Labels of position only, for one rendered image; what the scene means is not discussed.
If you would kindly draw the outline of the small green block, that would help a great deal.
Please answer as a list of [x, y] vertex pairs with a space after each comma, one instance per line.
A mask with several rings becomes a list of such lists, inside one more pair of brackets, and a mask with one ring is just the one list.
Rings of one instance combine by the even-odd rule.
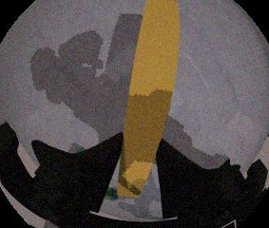
[[110, 201], [118, 200], [119, 195], [116, 195], [116, 194], [118, 194], [118, 191], [108, 186], [107, 193], [105, 194], [105, 199], [110, 200]]

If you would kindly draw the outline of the green rectangular block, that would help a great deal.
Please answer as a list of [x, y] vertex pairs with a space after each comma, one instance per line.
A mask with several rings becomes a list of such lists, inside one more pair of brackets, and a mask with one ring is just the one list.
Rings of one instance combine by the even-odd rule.
[[80, 148], [78, 148], [78, 151], [77, 152], [80, 153], [81, 151], [85, 151], [85, 149], [80, 145]]

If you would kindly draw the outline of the yellow bar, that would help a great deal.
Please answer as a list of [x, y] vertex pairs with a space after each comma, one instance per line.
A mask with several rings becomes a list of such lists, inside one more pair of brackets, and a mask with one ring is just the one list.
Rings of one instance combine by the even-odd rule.
[[116, 195], [138, 198], [152, 170], [175, 87], [179, 39], [179, 3], [146, 0], [134, 54]]

